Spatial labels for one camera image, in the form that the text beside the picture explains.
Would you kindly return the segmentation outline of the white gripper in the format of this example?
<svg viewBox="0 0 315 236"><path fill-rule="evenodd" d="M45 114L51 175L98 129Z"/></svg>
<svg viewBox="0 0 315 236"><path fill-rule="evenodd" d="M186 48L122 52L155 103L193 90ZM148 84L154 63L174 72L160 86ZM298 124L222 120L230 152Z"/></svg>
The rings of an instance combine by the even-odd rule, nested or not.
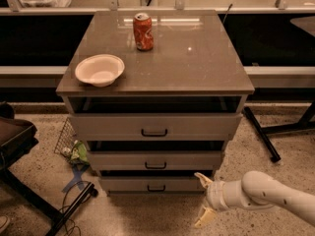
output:
<svg viewBox="0 0 315 236"><path fill-rule="evenodd" d="M199 179L203 188L207 189L206 200L209 206L201 206L194 224L196 228L202 228L216 218L216 211L227 211L228 206L223 197L223 181L213 182L209 177L200 172L195 172L194 175Z"/></svg>

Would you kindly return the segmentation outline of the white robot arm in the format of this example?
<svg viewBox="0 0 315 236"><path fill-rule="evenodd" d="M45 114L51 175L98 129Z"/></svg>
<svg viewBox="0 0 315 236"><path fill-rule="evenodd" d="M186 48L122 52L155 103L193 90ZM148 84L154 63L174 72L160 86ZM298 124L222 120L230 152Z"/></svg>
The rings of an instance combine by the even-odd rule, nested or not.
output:
<svg viewBox="0 0 315 236"><path fill-rule="evenodd" d="M260 171L246 172L237 181L213 181L196 172L205 189L205 199L195 222L196 228L210 223L219 212L233 208L267 211L281 207L315 225L315 196L277 181Z"/></svg>

